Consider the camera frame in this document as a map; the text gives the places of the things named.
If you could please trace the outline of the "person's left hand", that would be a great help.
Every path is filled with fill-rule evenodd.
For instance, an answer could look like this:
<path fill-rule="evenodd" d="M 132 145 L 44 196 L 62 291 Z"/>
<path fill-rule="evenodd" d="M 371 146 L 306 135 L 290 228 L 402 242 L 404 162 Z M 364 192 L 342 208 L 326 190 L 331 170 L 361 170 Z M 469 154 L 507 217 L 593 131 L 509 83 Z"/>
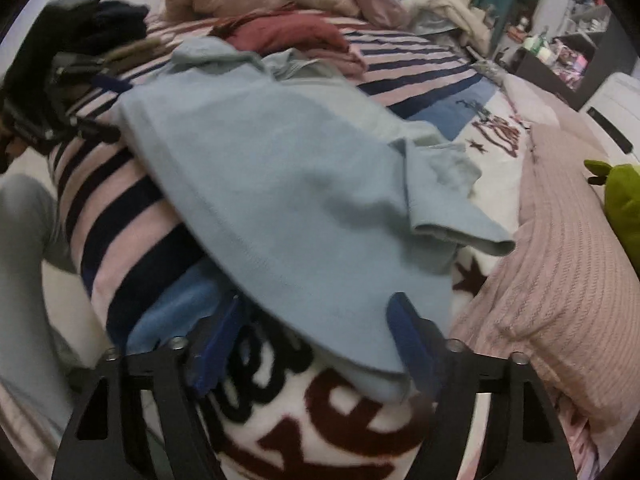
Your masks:
<path fill-rule="evenodd" d="M 31 147 L 32 133 L 29 126 L 8 113 L 2 113 L 0 172 L 5 174 L 12 162 L 20 158 Z"/>

